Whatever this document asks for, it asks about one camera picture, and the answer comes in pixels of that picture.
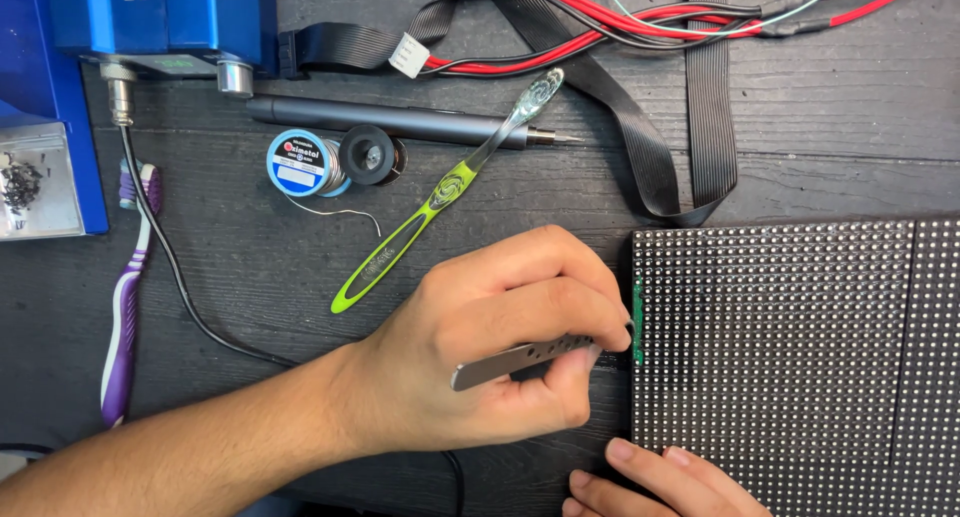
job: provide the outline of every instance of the solder spool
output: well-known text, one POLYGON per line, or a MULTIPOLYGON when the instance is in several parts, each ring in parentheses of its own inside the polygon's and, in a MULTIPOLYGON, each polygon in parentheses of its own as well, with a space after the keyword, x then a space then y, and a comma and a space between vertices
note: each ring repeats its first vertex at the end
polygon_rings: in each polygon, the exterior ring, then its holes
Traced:
POLYGON ((403 143, 374 125, 350 129, 340 143, 340 166, 362 186, 389 186, 407 167, 403 143))
POLYGON ((267 173, 276 188, 290 196, 337 196, 351 186, 337 156, 339 148, 338 142, 308 130, 284 130, 267 151, 267 173))

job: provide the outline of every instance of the green toothbrush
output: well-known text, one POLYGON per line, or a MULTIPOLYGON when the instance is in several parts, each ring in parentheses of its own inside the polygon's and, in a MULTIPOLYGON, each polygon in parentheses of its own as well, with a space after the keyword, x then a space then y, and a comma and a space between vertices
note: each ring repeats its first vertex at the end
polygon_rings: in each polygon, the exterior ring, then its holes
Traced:
POLYGON ((337 292, 337 297, 330 305, 330 311, 333 313, 346 311, 372 289, 390 271, 390 268, 394 267, 397 260, 424 231, 426 225, 470 186, 480 172, 480 168, 491 155, 494 155, 500 144, 507 140, 510 133, 523 123, 535 118, 554 94, 557 94, 563 83, 564 70, 560 68, 551 69, 531 83, 530 87, 520 95, 503 125, 482 146, 461 160, 453 170, 447 172, 433 189, 430 199, 407 219, 407 222, 390 234, 353 272, 337 292))

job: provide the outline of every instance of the green circuit board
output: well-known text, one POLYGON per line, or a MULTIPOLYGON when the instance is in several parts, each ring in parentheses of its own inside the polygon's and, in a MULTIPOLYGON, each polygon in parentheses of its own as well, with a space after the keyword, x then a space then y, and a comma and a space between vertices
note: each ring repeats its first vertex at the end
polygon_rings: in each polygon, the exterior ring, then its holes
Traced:
POLYGON ((633 360, 637 365, 643 364, 643 278, 634 276, 633 279, 633 360))

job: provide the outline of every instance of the dark wooden table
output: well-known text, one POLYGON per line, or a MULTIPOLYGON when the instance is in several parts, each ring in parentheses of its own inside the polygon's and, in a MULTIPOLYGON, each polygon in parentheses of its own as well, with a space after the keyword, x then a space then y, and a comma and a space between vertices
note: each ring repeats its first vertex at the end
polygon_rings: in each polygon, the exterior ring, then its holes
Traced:
MULTIPOLYGON (((283 30, 337 20, 398 32, 427 0, 278 0, 283 30)), ((642 7, 678 0, 624 0, 642 7)), ((764 0, 733 0, 756 4, 764 0)), ((840 12, 866 0, 837 0, 840 12)), ((740 155, 735 192, 707 223, 783 223, 936 217, 960 212, 960 0, 901 0, 828 32, 730 47, 730 95, 740 155)), ((488 0, 458 9, 442 57, 523 53, 488 0)), ((688 175, 684 58, 602 47, 595 57, 653 118, 688 175)), ((313 75, 258 91, 505 115, 531 77, 411 81, 313 75)), ((102 429, 98 396, 111 295, 132 252, 138 215, 117 208, 120 138, 107 93, 85 69, 110 211, 110 233, 0 244, 0 442, 61 448, 102 429)), ((532 227, 570 229, 613 265, 631 229, 618 187, 630 171, 617 129, 593 101, 565 89, 536 124, 586 138, 569 148, 503 152, 416 242, 366 299, 343 315, 330 300, 377 245, 362 217, 320 217, 290 204, 264 171, 283 130, 250 120, 210 81, 136 88, 134 145, 161 167, 162 222, 199 310, 215 327, 260 348, 309 360, 362 339, 426 271, 532 227)), ((411 142, 397 183, 354 189, 319 210, 370 212, 392 230, 470 148, 411 142)), ((187 317, 162 254, 142 285, 131 413, 143 417, 274 375, 272 365, 219 348, 187 317)), ((468 515, 556 515, 566 476, 602 469, 602 448, 625 435, 626 363, 604 357, 592 376, 592 418, 576 430, 459 452, 468 515)), ((287 492, 400 514, 450 515, 453 476, 439 454, 391 454, 309 474, 287 492)))

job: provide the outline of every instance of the hand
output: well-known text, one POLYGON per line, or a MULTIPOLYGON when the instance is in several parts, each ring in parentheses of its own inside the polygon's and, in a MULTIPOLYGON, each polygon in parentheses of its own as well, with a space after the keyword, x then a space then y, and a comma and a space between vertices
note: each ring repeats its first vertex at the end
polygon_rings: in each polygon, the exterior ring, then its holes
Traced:
POLYGON ((563 503, 563 517, 771 517, 729 475, 685 449, 670 447, 661 457, 614 438, 606 445, 606 462, 669 507, 575 470, 570 474, 574 498, 563 503))
POLYGON ((433 268, 366 340, 343 350, 342 427, 363 454, 507 443, 578 427, 601 347, 623 351, 617 280, 568 231, 537 228, 433 268), (457 365, 565 334, 600 345, 553 360, 543 378, 501 376, 462 392, 457 365))

